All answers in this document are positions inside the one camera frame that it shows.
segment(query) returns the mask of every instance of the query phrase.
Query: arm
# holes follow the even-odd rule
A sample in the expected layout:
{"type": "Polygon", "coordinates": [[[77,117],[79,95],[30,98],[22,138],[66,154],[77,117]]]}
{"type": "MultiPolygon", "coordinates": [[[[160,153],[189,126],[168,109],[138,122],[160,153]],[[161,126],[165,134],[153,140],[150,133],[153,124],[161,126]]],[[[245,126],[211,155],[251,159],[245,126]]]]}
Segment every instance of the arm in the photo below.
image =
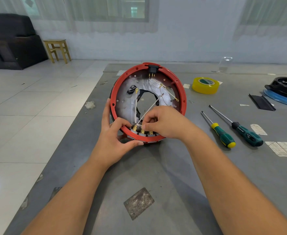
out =
{"type": "Polygon", "coordinates": [[[224,234],[287,234],[286,218],[207,134],[177,110],[157,106],[146,114],[142,127],[186,145],[224,234]]]}
{"type": "Polygon", "coordinates": [[[83,233],[95,191],[106,170],[129,150],[143,145],[143,142],[136,140],[120,143],[118,139],[122,137],[117,137],[118,130],[122,125],[131,127],[131,124],[122,118],[109,124],[109,114],[110,99],[106,102],[101,134],[90,158],[40,211],[22,235],[83,233]]]}

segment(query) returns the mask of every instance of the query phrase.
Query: yellow tape roll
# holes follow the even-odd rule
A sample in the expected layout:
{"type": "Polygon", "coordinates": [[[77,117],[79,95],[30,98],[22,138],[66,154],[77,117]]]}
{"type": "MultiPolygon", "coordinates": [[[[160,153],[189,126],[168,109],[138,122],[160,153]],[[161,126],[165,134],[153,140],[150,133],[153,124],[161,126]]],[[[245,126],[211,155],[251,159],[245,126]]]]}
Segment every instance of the yellow tape roll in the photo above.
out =
{"type": "Polygon", "coordinates": [[[215,94],[220,83],[208,77],[196,77],[192,84],[192,88],[202,94],[215,94]]]}

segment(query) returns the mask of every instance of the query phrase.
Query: person's left hand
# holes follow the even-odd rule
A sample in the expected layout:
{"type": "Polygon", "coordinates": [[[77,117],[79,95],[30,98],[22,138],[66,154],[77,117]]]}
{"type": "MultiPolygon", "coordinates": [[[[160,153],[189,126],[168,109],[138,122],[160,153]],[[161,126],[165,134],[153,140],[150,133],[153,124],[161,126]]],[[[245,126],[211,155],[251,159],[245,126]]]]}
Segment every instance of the person's left hand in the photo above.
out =
{"type": "Polygon", "coordinates": [[[110,124],[110,98],[107,99],[103,115],[102,128],[97,144],[95,145],[89,160],[96,163],[99,167],[107,170],[114,163],[118,162],[122,156],[143,142],[132,140],[127,143],[121,143],[119,140],[124,138],[124,135],[117,136],[122,125],[131,127],[130,122],[125,119],[117,118],[110,124]]]}

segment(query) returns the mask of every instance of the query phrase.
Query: screwdriver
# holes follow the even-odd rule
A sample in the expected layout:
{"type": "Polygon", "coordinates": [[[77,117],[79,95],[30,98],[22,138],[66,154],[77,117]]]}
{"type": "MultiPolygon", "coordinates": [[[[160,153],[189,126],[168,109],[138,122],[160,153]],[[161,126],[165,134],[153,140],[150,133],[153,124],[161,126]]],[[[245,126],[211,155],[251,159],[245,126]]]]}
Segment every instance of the screwdriver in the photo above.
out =
{"type": "Polygon", "coordinates": [[[226,133],[221,127],[218,125],[218,123],[213,123],[212,120],[209,119],[209,117],[201,111],[201,113],[211,122],[211,128],[214,129],[216,134],[219,136],[221,142],[228,148],[233,148],[236,146],[236,143],[232,136],[230,136],[228,133],[226,133]]]}
{"type": "Polygon", "coordinates": [[[242,136],[251,146],[259,147],[263,144],[263,140],[262,138],[259,137],[258,134],[246,129],[245,127],[241,126],[240,123],[238,122],[232,122],[229,118],[227,118],[224,114],[222,114],[213,106],[209,105],[209,107],[211,107],[213,110],[222,115],[225,119],[231,122],[232,128],[235,129],[240,134],[240,136],[242,136]]]}

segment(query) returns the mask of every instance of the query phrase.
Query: forearm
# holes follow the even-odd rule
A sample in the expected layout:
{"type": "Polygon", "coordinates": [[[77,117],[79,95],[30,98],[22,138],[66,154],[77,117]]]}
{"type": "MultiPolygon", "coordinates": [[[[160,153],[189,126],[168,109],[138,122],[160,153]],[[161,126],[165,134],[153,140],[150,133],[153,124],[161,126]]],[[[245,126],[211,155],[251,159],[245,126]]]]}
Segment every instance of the forearm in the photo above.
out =
{"type": "Polygon", "coordinates": [[[106,170],[87,161],[41,210],[22,235],[82,234],[95,191],[106,170]]]}
{"type": "Polygon", "coordinates": [[[287,220],[198,127],[182,138],[224,234],[287,234],[287,220]]]}

